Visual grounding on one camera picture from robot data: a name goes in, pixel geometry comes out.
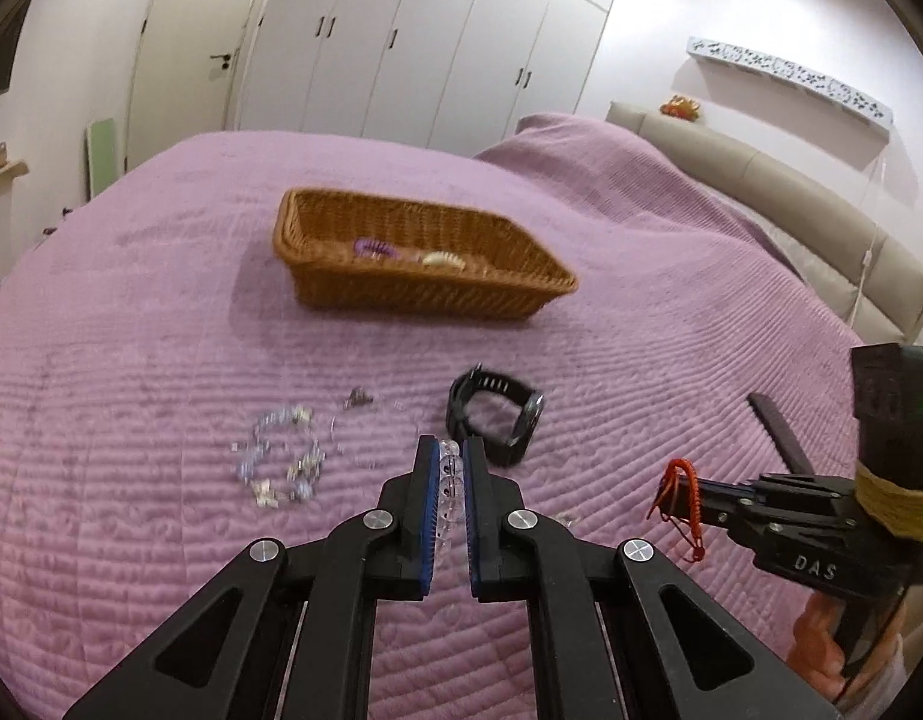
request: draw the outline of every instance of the human hand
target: human hand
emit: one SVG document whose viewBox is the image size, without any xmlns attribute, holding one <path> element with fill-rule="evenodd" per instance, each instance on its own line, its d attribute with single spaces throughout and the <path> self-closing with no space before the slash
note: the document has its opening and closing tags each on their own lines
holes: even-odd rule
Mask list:
<svg viewBox="0 0 923 720">
<path fill-rule="evenodd" d="M 828 701 L 835 701 L 844 689 L 844 653 L 831 636 L 831 630 L 842 611 L 843 602 L 820 592 L 812 593 L 804 613 L 795 621 L 795 646 L 786 663 L 812 688 Z M 866 688 L 895 656 L 898 633 L 905 620 L 905 604 L 887 627 L 858 676 L 852 681 L 846 697 Z"/>
</svg>

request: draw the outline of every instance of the red string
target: red string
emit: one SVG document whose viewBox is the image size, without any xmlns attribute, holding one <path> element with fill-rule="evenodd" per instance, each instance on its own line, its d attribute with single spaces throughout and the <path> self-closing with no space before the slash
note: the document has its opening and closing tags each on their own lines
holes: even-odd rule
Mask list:
<svg viewBox="0 0 923 720">
<path fill-rule="evenodd" d="M 685 536 L 684 531 L 679 528 L 679 520 L 672 516 L 676 501 L 679 499 L 679 471 L 684 471 L 685 476 L 688 477 L 689 519 L 687 524 L 692 533 L 692 538 Z M 669 495 L 671 495 L 671 504 L 668 511 L 663 512 L 661 504 Z M 701 562 L 705 558 L 705 543 L 702 541 L 702 494 L 699 490 L 698 474 L 695 474 L 695 466 L 692 466 L 691 461 L 684 458 L 670 461 L 667 469 L 665 469 L 665 475 L 661 477 L 655 503 L 652 503 L 652 509 L 649 509 L 648 516 L 645 519 L 650 519 L 655 509 L 660 511 L 662 522 L 672 522 L 676 531 L 681 534 L 681 538 L 691 544 L 692 562 Z"/>
</svg>

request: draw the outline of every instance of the bed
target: bed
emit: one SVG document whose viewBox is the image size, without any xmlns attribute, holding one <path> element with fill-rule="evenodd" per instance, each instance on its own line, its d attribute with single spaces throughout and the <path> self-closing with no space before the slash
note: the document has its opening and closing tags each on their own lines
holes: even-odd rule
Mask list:
<svg viewBox="0 0 923 720">
<path fill-rule="evenodd" d="M 271 251 L 293 186 L 508 215 L 580 290 L 522 325 L 308 311 Z M 908 335 L 919 319 L 902 322 L 904 307 L 882 310 Z M 590 541 L 650 538 L 784 653 L 805 592 L 723 533 L 688 567 L 678 534 L 645 513 L 674 456 L 725 481 L 784 471 L 746 404 L 755 389 L 819 472 L 849 474 L 857 343 L 761 228 L 623 127 L 530 117 L 475 160 L 292 133 L 194 138 L 71 215 L 0 291 L 1 678 L 28 716 L 60 718 L 247 543 L 322 538 L 371 508 L 417 433 L 442 435 L 448 386 L 475 362 L 549 397 L 511 471 L 530 507 Z M 338 413 L 354 386 L 397 399 L 407 421 L 364 418 L 311 502 L 259 509 L 232 445 L 285 404 Z M 424 604 L 379 608 L 376 720 L 535 716 L 524 608 L 471 601 L 463 541 Z"/>
<path fill-rule="evenodd" d="M 923 327 L 923 265 L 852 204 L 747 143 L 700 124 L 612 103 L 607 121 L 658 148 L 756 221 L 828 307 L 865 343 L 915 343 Z"/>
</svg>

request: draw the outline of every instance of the bracelet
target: bracelet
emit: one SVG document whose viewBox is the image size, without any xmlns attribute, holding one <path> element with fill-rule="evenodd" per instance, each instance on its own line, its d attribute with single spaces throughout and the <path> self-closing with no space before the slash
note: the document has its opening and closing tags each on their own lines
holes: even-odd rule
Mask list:
<svg viewBox="0 0 923 720">
<path fill-rule="evenodd" d="M 251 488 L 255 504 L 259 508 L 277 509 L 279 503 L 286 499 L 304 503 L 314 497 L 314 485 L 321 477 L 321 464 L 325 460 L 325 453 L 319 446 L 319 440 L 311 432 L 312 419 L 311 410 L 304 406 L 265 413 L 252 427 L 249 442 L 235 442 L 231 445 L 232 451 L 242 456 L 236 466 L 236 475 L 244 485 Z M 290 491 L 285 494 L 274 488 L 273 479 L 256 480 L 255 474 L 257 466 L 268 459 L 272 452 L 271 440 L 268 440 L 266 433 L 272 428 L 287 425 L 300 427 L 308 442 L 305 450 L 292 446 L 289 442 L 282 444 L 282 450 L 292 458 L 286 473 Z"/>
</svg>

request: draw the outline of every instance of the white decorative shelf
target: white decorative shelf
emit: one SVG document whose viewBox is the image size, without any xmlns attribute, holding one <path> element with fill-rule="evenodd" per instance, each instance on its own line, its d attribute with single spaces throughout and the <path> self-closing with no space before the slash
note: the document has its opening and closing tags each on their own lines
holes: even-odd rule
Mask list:
<svg viewBox="0 0 923 720">
<path fill-rule="evenodd" d="M 8 185 L 19 175 L 28 175 L 28 163 L 25 161 L 9 162 L 0 169 L 0 194 L 7 191 Z"/>
<path fill-rule="evenodd" d="M 828 100 L 868 124 L 886 131 L 892 129 L 894 115 L 888 105 L 859 92 L 849 84 L 795 62 L 770 53 L 697 37 L 688 38 L 688 53 L 698 59 L 730 65 L 746 73 L 782 81 L 822 100 Z"/>
</svg>

